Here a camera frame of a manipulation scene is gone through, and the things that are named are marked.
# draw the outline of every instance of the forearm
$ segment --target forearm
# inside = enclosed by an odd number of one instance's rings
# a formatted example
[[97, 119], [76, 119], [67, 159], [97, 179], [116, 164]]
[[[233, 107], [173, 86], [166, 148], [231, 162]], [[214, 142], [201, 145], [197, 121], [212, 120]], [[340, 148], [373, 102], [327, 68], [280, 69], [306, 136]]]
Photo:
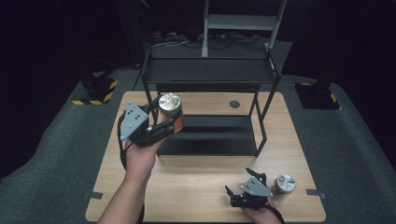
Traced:
[[148, 180], [125, 178], [98, 223], [136, 223], [142, 210]]

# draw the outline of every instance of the gray mounting plate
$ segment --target gray mounting plate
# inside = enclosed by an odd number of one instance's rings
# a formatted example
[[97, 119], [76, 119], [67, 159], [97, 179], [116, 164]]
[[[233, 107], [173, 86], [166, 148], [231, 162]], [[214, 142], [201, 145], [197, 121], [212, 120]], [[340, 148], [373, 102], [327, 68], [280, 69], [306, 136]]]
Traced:
[[133, 102], [128, 102], [125, 110], [125, 118], [121, 129], [120, 140], [125, 141], [134, 131], [136, 131], [149, 116]]
[[269, 190], [260, 180], [252, 176], [244, 185], [241, 186], [242, 190], [250, 195], [274, 197], [274, 194]]

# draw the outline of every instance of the bottom shelf panel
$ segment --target bottom shelf panel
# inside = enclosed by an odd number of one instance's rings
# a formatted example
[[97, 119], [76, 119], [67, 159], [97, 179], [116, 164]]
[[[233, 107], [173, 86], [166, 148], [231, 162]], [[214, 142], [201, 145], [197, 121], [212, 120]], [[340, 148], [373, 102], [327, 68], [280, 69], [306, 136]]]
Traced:
[[184, 128], [166, 139], [160, 154], [254, 156], [256, 150], [248, 116], [184, 115]]

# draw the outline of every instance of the gray carpet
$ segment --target gray carpet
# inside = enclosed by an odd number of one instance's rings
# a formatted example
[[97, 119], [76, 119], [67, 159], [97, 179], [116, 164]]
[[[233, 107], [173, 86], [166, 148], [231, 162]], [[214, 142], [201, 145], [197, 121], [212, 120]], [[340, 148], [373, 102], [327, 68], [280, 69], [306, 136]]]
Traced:
[[[274, 57], [279, 67], [289, 47], [288, 42], [276, 42]], [[200, 56], [200, 49], [160, 47], [153, 49], [153, 54]], [[209, 56], [218, 55], [262, 56], [262, 44], [209, 51]], [[120, 99], [124, 92], [132, 89], [138, 72], [119, 68], [111, 73], [119, 84], [107, 105], [64, 102], [42, 136], [34, 157], [2, 180], [0, 223], [88, 223], [85, 211], [89, 192], [93, 189]], [[339, 86], [332, 85], [331, 90], [341, 110], [302, 108], [292, 84], [314, 81], [283, 76], [278, 91], [284, 95], [318, 190], [327, 196], [322, 200], [327, 214], [324, 223], [394, 223], [394, 170]], [[143, 90], [140, 80], [135, 90]]]

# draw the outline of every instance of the table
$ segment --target table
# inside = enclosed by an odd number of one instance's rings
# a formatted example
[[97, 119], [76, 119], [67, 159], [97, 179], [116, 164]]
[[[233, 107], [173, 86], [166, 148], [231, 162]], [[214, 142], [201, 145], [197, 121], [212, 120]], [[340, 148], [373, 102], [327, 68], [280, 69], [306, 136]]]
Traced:
[[[250, 109], [253, 93], [179, 93], [185, 114], [228, 113], [246, 114]], [[260, 102], [265, 102], [268, 92], [260, 92]], [[196, 104], [206, 99], [206, 106]], [[86, 218], [96, 221], [102, 215], [110, 199], [119, 187], [124, 170], [120, 163], [117, 141], [117, 121], [127, 102], [144, 105], [144, 92], [125, 92], [119, 113], [109, 137], [93, 192], [102, 193], [101, 199], [91, 198]], [[240, 107], [229, 103], [238, 101]], [[257, 116], [252, 115], [256, 143], [261, 134]], [[254, 156], [181, 156], [161, 155], [152, 171], [146, 193], [145, 221], [149, 222], [249, 222], [239, 208], [230, 206], [230, 198], [224, 185], [235, 194], [242, 193], [240, 186], [250, 176], [245, 168], [266, 173], [267, 185], [272, 186], [278, 175], [294, 177], [296, 190], [290, 195], [276, 195], [276, 207], [287, 222], [321, 222], [326, 218], [319, 196], [307, 195], [307, 189], [316, 189], [299, 139], [282, 94], [276, 93], [264, 120], [267, 143], [259, 158]]]

